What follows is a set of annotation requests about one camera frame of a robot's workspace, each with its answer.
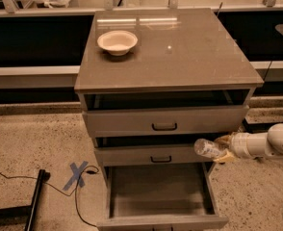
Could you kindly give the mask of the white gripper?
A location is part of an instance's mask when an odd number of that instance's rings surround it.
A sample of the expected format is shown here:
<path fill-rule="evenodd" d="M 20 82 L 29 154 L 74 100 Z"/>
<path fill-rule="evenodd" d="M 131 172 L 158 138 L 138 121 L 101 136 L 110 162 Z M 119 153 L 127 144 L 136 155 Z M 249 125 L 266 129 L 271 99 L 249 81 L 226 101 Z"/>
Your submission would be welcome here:
<path fill-rule="evenodd" d="M 268 141 L 267 133 L 224 135 L 216 138 L 215 143 L 229 146 L 231 151 L 226 151 L 222 156 L 214 159 L 214 162 L 218 164 L 233 162 L 236 156 L 244 159 L 253 159 L 256 157 L 270 158 L 275 155 L 275 151 Z"/>

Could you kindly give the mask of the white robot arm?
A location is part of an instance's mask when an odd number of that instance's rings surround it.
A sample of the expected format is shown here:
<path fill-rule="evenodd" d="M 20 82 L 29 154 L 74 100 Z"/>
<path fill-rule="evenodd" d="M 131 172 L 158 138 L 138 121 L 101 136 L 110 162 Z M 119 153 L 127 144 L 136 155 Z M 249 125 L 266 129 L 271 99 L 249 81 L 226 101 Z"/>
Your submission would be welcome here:
<path fill-rule="evenodd" d="M 264 133 L 233 133 L 216 139 L 216 143 L 227 145 L 226 154 L 215 159 L 216 163 L 255 158 L 283 160 L 283 123 L 272 125 Z"/>

